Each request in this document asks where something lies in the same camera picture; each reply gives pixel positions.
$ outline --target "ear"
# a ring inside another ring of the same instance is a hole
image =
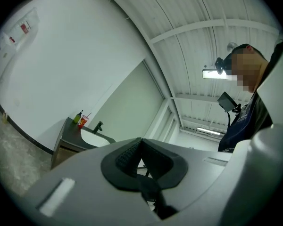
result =
[[[251,54],[255,53],[254,48],[253,48],[252,46],[250,46],[250,45],[246,46],[246,49],[247,49]]]

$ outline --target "dark countertop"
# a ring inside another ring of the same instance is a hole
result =
[[[85,126],[83,126],[82,129],[93,133],[93,131],[91,129],[89,129]],[[104,136],[100,133],[95,133],[95,135],[106,139],[110,143],[115,142],[114,139],[109,138],[107,136]],[[71,145],[81,147],[81,148],[84,148],[84,149],[87,149],[87,150],[97,148],[97,146],[90,145],[82,139],[81,130],[78,128],[77,124],[72,123],[72,119],[69,118],[69,117],[66,119],[66,121],[64,123],[64,129],[63,129],[63,132],[62,132],[61,140],[65,141],[66,143],[69,143]]]

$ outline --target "fluorescent light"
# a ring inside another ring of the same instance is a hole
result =
[[[215,131],[212,131],[212,130],[204,129],[204,128],[201,128],[201,127],[197,127],[197,130],[202,130],[202,131],[205,131],[205,132],[208,132],[208,133],[212,133],[212,134],[215,134],[215,135],[220,135],[219,132],[215,132]]]
[[[223,71],[222,74],[218,74],[217,70],[203,70],[202,77],[204,79],[227,79],[225,71]]]

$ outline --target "cup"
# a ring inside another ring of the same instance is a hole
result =
[[[77,126],[82,129],[85,123],[89,120],[89,118],[85,115],[82,116],[80,122],[77,124]]]

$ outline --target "soap dispenser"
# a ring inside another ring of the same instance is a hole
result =
[[[81,118],[81,115],[82,115],[82,112],[83,112],[83,110],[79,114],[76,114],[76,116],[75,116],[74,120],[72,121],[72,123],[77,124],[79,122],[79,120]]]

